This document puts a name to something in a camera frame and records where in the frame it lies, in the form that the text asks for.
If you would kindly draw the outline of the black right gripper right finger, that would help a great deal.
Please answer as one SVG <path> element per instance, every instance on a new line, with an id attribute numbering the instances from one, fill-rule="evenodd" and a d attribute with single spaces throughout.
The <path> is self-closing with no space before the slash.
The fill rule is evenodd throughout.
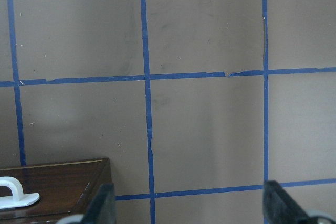
<path id="1" fill-rule="evenodd" d="M 263 184 L 263 215 L 268 223 L 335 223 L 335 218 L 317 210 L 305 211 L 275 180 Z"/>

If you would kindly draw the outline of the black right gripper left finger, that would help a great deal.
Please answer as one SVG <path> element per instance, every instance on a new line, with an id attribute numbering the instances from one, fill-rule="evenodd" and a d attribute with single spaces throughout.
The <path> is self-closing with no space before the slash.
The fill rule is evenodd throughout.
<path id="1" fill-rule="evenodd" d="M 102 184 L 84 214 L 75 214 L 57 221 L 66 223 L 116 223 L 114 184 Z"/>

